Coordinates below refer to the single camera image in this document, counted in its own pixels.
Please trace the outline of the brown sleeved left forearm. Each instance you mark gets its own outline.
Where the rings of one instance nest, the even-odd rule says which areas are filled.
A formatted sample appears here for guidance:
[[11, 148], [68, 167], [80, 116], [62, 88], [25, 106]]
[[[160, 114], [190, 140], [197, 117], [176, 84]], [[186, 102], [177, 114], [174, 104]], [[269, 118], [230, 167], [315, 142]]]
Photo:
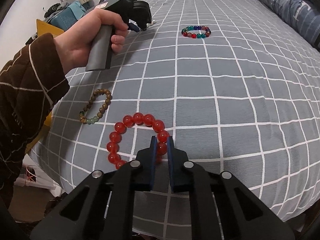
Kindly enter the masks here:
[[1, 198], [6, 207], [27, 145], [68, 90], [52, 34], [23, 47], [1, 70]]

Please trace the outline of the person's left hand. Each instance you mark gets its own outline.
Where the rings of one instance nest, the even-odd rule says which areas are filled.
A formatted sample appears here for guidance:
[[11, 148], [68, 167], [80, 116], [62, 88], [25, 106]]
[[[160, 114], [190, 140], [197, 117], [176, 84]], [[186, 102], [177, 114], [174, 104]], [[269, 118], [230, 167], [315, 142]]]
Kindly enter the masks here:
[[111, 37], [111, 48], [115, 53], [121, 51], [127, 36], [127, 24], [114, 12], [94, 9], [65, 33], [54, 38], [56, 51], [65, 74], [87, 64], [91, 43], [102, 25], [115, 27], [115, 34]]

